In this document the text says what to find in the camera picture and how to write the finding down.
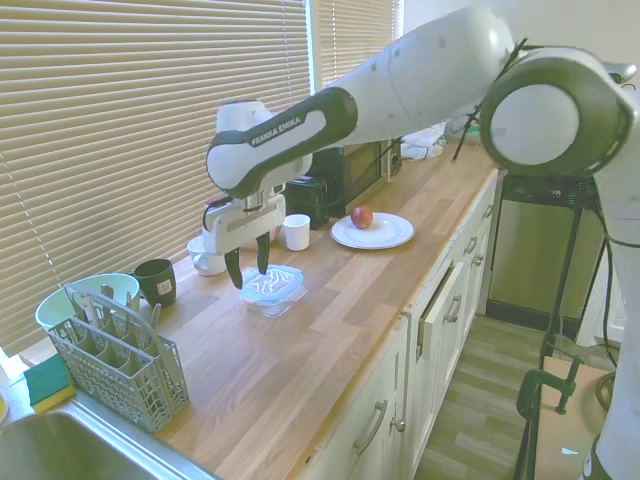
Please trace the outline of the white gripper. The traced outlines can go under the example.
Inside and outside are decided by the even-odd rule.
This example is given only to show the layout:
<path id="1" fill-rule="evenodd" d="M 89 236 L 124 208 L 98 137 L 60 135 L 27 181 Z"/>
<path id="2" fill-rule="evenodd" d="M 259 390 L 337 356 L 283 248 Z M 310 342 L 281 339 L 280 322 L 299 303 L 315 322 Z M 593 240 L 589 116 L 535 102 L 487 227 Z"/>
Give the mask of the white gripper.
<path id="1" fill-rule="evenodd" d="M 258 210 L 250 212 L 234 201 L 205 208 L 202 230 L 204 248 L 210 253 L 226 253 L 226 269 L 236 289 L 243 288 L 239 247 L 256 240 L 258 271 L 265 275 L 271 245 L 267 232 L 283 223 L 285 213 L 284 195 L 269 196 Z"/>

